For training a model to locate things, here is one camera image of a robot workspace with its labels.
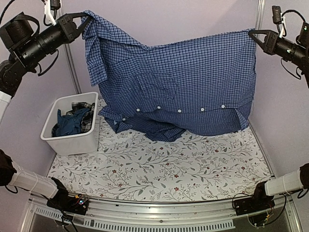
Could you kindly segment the blue plaid button shirt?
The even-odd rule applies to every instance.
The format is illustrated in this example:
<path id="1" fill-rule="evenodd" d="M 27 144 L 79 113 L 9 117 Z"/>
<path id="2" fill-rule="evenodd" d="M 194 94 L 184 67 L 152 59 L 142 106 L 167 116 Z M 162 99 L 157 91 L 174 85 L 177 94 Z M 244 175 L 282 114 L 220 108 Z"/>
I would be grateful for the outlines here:
<path id="1" fill-rule="evenodd" d="M 186 131 L 216 136 L 248 127 L 256 82 L 248 29 L 147 46 L 85 14 L 90 83 L 99 87 L 106 103 L 100 115 L 114 132 L 132 129 L 173 142 Z"/>

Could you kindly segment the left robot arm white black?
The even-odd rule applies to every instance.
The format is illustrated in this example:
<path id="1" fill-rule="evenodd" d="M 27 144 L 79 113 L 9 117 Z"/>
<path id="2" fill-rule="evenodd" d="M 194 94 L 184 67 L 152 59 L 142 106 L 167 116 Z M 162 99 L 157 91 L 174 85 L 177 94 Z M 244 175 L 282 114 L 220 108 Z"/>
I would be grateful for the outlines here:
<path id="1" fill-rule="evenodd" d="M 22 77 L 36 73 L 36 67 L 47 55 L 75 41 L 91 20 L 91 16 L 85 13 L 65 14 L 40 32 L 30 25 L 33 22 L 38 26 L 37 19 L 20 13 L 0 28 L 0 38 L 10 53 L 9 58 L 0 64 L 1 115 L 15 96 Z M 62 210 L 72 205 L 67 189 L 59 180 L 22 169 L 4 151 L 0 152 L 0 184 L 42 195 Z"/>

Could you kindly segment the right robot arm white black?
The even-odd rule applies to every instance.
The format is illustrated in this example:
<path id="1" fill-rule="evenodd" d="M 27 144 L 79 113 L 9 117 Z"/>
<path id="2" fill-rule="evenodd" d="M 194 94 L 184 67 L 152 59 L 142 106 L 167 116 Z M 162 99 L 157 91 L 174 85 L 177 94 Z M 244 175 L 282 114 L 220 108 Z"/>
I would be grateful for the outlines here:
<path id="1" fill-rule="evenodd" d="M 300 34 L 293 43 L 272 30 L 251 30 L 249 36 L 261 47 L 264 53 L 278 55 L 290 61 L 301 71 L 306 82 L 309 81 L 309 24 L 303 22 Z M 273 208 L 274 196 L 304 192 L 309 190 L 309 164 L 281 177 L 256 185 L 252 196 L 233 200 L 236 215 L 250 214 Z"/>

